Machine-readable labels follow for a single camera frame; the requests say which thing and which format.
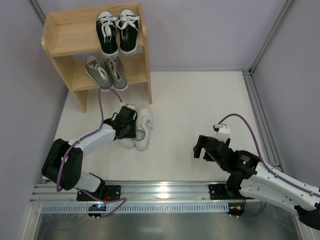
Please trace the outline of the white sneaker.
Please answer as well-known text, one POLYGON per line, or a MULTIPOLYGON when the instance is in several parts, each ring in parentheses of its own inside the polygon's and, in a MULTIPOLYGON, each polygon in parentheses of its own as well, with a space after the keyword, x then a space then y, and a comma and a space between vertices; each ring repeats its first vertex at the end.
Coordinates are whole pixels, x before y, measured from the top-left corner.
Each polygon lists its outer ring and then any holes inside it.
POLYGON ((120 143, 126 149, 132 149, 135 146, 135 142, 132 138, 123 138, 120 140, 120 143))
POLYGON ((136 137, 133 139, 135 148, 138 151, 145 151, 149 147, 150 133, 153 129, 151 113, 146 108, 137 112, 136 137))

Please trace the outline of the grey canvas sneaker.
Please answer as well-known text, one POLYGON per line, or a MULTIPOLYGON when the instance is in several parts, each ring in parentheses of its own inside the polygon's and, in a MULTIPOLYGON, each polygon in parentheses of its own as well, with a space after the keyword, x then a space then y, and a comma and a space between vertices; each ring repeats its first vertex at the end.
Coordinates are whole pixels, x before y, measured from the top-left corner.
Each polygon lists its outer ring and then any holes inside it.
POLYGON ((114 88, 118 91, 126 90, 128 88, 128 81, 121 59, 118 56, 115 58, 104 57, 103 62, 112 78, 114 88))
POLYGON ((110 74, 97 57, 88 56, 86 58, 85 71, 95 84, 103 91, 108 91, 113 88, 114 85, 110 74))

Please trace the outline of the black canvas sneaker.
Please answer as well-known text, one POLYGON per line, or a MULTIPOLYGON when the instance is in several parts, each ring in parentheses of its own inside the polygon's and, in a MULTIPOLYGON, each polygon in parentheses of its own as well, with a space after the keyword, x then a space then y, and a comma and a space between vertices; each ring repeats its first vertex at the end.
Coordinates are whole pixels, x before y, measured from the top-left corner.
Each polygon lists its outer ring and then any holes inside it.
POLYGON ((112 59, 119 55, 116 38, 117 21, 118 18, 109 11, 102 11, 95 21, 95 30, 100 49, 106 58, 112 59))
POLYGON ((138 49, 140 17, 131 9, 121 11, 117 19, 120 51, 125 56, 132 56, 138 49))

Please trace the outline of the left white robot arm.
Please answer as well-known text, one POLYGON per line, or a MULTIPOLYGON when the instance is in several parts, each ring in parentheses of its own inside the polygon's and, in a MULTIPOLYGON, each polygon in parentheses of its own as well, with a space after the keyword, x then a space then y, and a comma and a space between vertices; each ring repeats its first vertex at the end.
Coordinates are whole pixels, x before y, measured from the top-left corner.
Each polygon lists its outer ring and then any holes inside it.
POLYGON ((104 201, 108 194, 106 182, 93 173, 83 171, 83 159, 113 141, 135 138, 137 117, 136 110, 125 105, 111 118, 103 120, 92 133, 69 141, 55 140, 41 169, 42 176, 56 183, 58 192, 78 190, 78 201, 104 201))

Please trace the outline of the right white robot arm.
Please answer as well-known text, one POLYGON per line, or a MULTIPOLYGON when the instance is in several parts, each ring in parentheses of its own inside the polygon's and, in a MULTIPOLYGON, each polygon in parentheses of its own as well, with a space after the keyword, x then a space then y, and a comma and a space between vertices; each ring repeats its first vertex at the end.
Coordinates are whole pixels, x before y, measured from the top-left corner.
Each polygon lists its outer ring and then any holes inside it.
POLYGON ((229 174, 224 185, 232 199, 257 199, 296 215, 304 225, 320 228, 320 189, 277 170, 245 150, 232 150, 229 141, 200 135, 193 157, 215 162, 229 174))

